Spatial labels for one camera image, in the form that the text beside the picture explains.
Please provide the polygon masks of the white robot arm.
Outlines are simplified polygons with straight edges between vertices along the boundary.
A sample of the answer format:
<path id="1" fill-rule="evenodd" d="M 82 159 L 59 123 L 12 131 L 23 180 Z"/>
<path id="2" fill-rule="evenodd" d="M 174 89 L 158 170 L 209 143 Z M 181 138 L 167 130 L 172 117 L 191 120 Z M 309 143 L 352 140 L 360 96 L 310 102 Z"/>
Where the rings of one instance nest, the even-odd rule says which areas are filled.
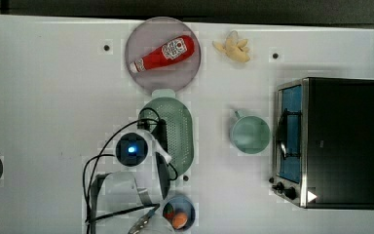
<path id="1" fill-rule="evenodd" d="M 155 137 L 136 130 L 118 135 L 113 155 L 117 172 L 98 175 L 92 184 L 90 234 L 142 234 L 170 189 L 171 156 Z"/>

